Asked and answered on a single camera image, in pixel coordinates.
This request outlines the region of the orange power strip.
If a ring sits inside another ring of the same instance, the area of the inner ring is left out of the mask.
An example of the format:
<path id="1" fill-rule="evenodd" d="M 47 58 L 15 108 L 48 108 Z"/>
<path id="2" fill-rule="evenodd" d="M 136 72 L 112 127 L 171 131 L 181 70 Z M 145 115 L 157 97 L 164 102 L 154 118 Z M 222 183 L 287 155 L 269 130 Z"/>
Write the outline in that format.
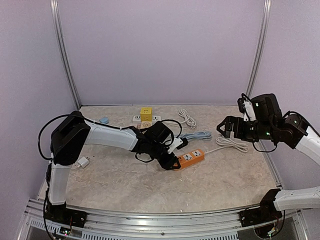
<path id="1" fill-rule="evenodd" d="M 203 151 L 200 148 L 197 148 L 193 151 L 180 155 L 178 157 L 178 163 L 180 167 L 178 169 L 174 169 L 175 171 L 179 171 L 185 168 L 188 168 L 192 165 L 198 164 L 199 162 L 205 159 L 205 156 L 219 150 L 233 148 L 242 153 L 248 152 L 248 145 L 246 143 L 240 143 L 230 138 L 225 138 L 223 136 L 218 136 L 215 140 L 215 143 L 219 146 L 216 149 Z"/>

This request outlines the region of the yellow cube socket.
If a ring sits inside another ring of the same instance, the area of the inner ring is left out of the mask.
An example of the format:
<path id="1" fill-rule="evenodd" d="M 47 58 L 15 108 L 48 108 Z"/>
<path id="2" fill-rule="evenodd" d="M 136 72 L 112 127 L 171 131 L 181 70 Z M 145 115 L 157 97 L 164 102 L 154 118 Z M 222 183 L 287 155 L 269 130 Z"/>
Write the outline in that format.
<path id="1" fill-rule="evenodd" d="M 140 120 L 142 122 L 151 122 L 153 120 L 152 107 L 142 107 L 140 109 Z"/>

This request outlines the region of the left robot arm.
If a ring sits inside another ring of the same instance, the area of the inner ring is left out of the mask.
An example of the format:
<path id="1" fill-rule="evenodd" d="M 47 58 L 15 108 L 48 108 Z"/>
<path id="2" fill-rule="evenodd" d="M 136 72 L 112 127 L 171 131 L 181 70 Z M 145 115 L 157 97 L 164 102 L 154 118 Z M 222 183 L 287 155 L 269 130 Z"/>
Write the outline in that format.
<path id="1" fill-rule="evenodd" d="M 48 121 L 39 131 L 41 137 L 47 126 L 56 120 L 63 121 L 50 136 L 50 156 L 45 156 L 39 147 L 40 156 L 49 162 L 46 200 L 50 214 L 63 223 L 70 218 L 66 208 L 66 189 L 72 165 L 78 160 L 85 145 L 113 147 L 130 151 L 136 157 L 147 154 L 157 160 L 164 170 L 180 169 L 181 164 L 174 154 L 183 141 L 174 136 L 164 120 L 152 126 L 138 129 L 135 126 L 112 126 L 83 116 L 80 111 L 59 115 Z"/>

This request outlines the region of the beige cube socket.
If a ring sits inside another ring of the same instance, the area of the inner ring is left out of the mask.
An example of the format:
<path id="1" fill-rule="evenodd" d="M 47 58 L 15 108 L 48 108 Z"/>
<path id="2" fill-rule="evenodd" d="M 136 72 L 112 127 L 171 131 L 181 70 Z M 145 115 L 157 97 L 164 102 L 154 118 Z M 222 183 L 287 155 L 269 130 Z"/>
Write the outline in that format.
<path id="1" fill-rule="evenodd" d="M 149 128 L 153 125 L 153 122 L 152 121 L 142 121 L 140 123 L 140 129 L 146 129 L 146 128 Z"/>

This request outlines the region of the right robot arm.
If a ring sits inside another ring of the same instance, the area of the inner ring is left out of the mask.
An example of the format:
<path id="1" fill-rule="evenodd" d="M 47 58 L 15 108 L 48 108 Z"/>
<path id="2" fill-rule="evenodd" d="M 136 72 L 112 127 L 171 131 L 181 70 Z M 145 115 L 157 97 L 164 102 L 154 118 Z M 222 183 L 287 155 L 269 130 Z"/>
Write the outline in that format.
<path id="1" fill-rule="evenodd" d="M 253 98 L 242 94 L 237 104 L 243 116 L 226 116 L 216 127 L 223 137 L 234 137 L 252 144 L 260 140 L 271 141 L 274 146 L 284 143 L 319 164 L 320 134 L 300 113 L 288 111 L 283 114 L 273 93 Z M 259 205 L 255 216 L 260 222 L 268 221 L 275 212 L 318 209 L 320 188 L 317 186 L 298 190 L 271 189 Z"/>

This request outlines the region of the blue power strip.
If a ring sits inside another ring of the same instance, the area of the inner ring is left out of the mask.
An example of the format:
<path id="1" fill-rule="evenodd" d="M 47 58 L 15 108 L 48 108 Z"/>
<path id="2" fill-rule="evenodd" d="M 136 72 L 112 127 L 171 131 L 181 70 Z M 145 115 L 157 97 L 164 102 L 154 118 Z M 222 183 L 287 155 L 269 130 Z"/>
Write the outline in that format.
<path id="1" fill-rule="evenodd" d="M 212 133 L 210 131 L 198 131 L 193 133 L 184 133 L 180 136 L 181 139 L 185 138 L 188 141 L 193 140 L 211 140 Z"/>

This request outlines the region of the white power strip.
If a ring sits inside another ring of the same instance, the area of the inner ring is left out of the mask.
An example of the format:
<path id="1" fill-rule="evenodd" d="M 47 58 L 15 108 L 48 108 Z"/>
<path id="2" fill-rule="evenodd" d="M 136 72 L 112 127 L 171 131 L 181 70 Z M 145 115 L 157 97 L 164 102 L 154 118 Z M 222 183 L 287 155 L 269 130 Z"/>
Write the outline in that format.
<path id="1" fill-rule="evenodd" d="M 178 115 L 183 118 L 183 120 L 180 122 L 180 124 L 186 124 L 189 128 L 195 129 L 197 127 L 196 120 L 188 113 L 188 111 L 184 108 L 180 109 L 178 111 Z M 157 122 L 160 121 L 162 118 L 160 115 L 153 115 L 151 121 Z M 132 117 L 133 122 L 141 122 L 141 116 L 140 115 L 134 115 Z"/>

